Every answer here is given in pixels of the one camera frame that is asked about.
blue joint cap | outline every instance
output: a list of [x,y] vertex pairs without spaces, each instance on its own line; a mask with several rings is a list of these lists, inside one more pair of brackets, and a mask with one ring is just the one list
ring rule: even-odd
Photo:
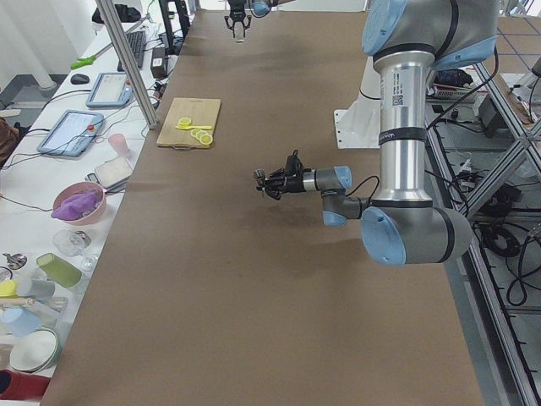
[[349,167],[335,167],[335,173],[344,189],[352,187],[352,171]]
[[379,0],[372,4],[363,32],[363,51],[374,56],[389,41],[409,0]]
[[483,62],[494,53],[496,38],[496,36],[492,36],[460,51],[445,55],[443,58],[435,61],[431,68],[433,70],[457,69]]
[[404,265],[406,248],[393,220],[377,207],[361,216],[361,236],[370,257],[383,265]]
[[329,227],[343,227],[346,225],[347,219],[332,211],[323,210],[323,223]]
[[252,11],[257,17],[265,17],[271,11],[271,8],[265,2],[254,2],[252,4]]

green cup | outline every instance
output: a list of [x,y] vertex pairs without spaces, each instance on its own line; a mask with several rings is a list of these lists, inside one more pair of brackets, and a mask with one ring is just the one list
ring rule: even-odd
[[37,258],[36,264],[54,282],[65,288],[71,288],[81,280],[82,272],[79,269],[52,253]]

blue-framed tablet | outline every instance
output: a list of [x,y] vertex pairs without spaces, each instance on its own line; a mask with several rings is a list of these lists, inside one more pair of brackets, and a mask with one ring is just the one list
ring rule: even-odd
[[37,151],[54,156],[79,156],[97,136],[104,120],[98,112],[66,110]]
[[86,100],[89,108],[120,108],[128,104],[133,89],[124,72],[99,74]]

purple cloth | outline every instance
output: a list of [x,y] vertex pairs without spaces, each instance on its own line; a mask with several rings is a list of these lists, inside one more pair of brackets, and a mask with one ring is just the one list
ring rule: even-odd
[[52,212],[51,217],[58,220],[79,220],[81,217],[92,213],[99,202],[96,192],[94,190],[87,190],[86,192],[69,196]]

blue cup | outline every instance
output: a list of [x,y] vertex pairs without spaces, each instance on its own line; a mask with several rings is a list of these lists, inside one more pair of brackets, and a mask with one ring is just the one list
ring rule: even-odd
[[15,337],[24,337],[40,326],[41,319],[24,307],[15,306],[3,312],[2,323]]

